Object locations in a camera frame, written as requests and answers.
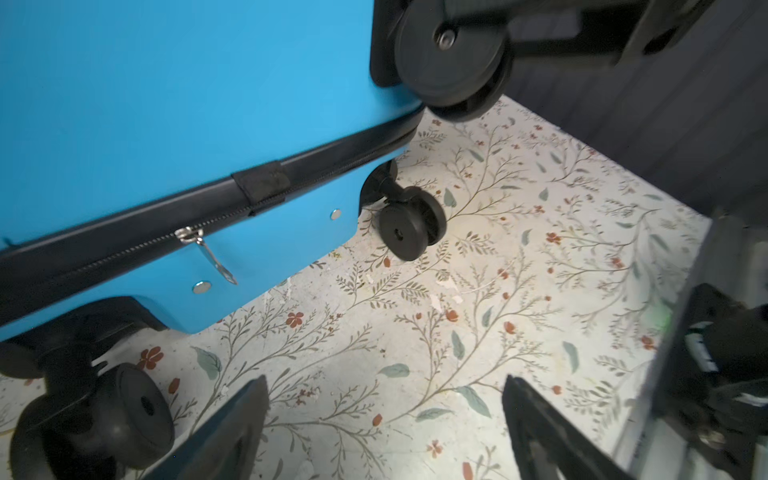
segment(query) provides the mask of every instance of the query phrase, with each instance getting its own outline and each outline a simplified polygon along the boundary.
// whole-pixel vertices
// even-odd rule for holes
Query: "black wheel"
[[[506,37],[503,25],[451,25],[442,0],[413,0],[395,41],[398,75],[427,105],[455,105],[493,76]]]
[[[53,429],[30,428],[30,419],[39,419],[38,409],[46,409],[45,397],[38,397],[24,408],[11,439],[10,465],[16,480],[109,480],[115,478],[113,457],[84,457],[75,451],[65,435]]]
[[[379,235],[399,259],[416,260],[427,249],[427,223],[411,204],[390,204],[379,215]]]
[[[427,227],[427,244],[434,245],[445,236],[448,229],[448,221],[445,218],[445,211],[431,194],[422,189],[418,189],[413,197],[408,200],[424,220]]]
[[[174,446],[174,420],[163,394],[130,363],[98,378],[91,412],[106,452],[129,467],[146,468]]]
[[[502,60],[488,81],[464,101],[448,107],[435,107],[427,104],[433,114],[451,122],[470,121],[482,116],[504,94],[504,89],[512,73],[512,49],[507,46]]]

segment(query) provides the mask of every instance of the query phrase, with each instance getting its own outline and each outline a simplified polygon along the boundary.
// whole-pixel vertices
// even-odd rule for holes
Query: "red flower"
[[[141,359],[139,360],[137,366],[142,370],[145,366],[149,370],[154,370],[154,367],[157,366],[157,362],[162,360],[163,355],[164,354],[160,351],[159,346],[153,347],[152,350],[145,349],[143,352],[141,352]]]
[[[292,329],[295,329],[296,327],[298,327],[299,325],[301,325],[303,323],[303,321],[301,320],[301,317],[303,317],[303,316],[304,316],[304,314],[301,313],[301,312],[298,312],[298,313],[291,312],[291,313],[289,313],[288,314],[288,320],[286,320],[286,325],[290,325],[290,327]]]
[[[655,350],[656,346],[654,346],[654,339],[650,338],[649,336],[643,335],[640,338],[640,341],[643,343],[643,348],[646,350]]]
[[[179,389],[179,383],[181,383],[181,380],[179,379],[173,379],[170,381],[170,385],[168,386],[168,393],[173,395],[176,393],[176,391]]]
[[[472,466],[469,462],[462,463],[462,474],[464,475],[464,480],[472,480],[475,477],[472,474]]]
[[[442,453],[442,447],[438,444],[439,442],[437,440],[432,440],[432,444],[427,445],[427,452],[432,452],[433,458],[437,458],[437,455]]]
[[[555,243],[557,245],[560,245],[560,240],[563,240],[563,239],[561,239],[556,233],[552,233],[552,232],[547,233],[547,241],[549,243]]]

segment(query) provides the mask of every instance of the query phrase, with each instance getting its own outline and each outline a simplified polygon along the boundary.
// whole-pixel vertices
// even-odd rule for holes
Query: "rivet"
[[[197,282],[192,287],[193,293],[206,293],[210,290],[210,282]]]

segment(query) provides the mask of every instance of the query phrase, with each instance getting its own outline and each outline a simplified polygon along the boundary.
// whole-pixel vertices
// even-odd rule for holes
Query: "floral pattern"
[[[202,333],[108,353],[167,393],[177,444],[264,374],[254,478],[518,478],[515,375],[611,449],[710,221],[508,98],[466,124],[426,113],[398,162],[449,219],[417,260],[382,244],[375,204],[347,244]],[[4,455],[41,384],[0,379]]]

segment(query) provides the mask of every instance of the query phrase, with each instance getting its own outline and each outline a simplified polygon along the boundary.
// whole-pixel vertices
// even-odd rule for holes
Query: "zipper pull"
[[[225,279],[227,279],[227,282],[232,283],[234,285],[237,285],[237,280],[235,279],[235,276],[227,270],[224,265],[219,262],[219,260],[216,260],[216,256],[214,255],[214,252],[210,250],[208,247],[208,244],[205,243],[205,240],[203,240],[203,229],[198,228],[197,230],[192,230],[192,227],[184,227],[180,228],[179,230],[176,230],[174,232],[174,235],[177,239],[184,245],[189,245],[190,243],[196,243],[197,246],[200,248],[200,251],[203,252],[203,255],[208,259],[208,261],[214,266],[214,268],[221,273],[221,276],[223,276]]]

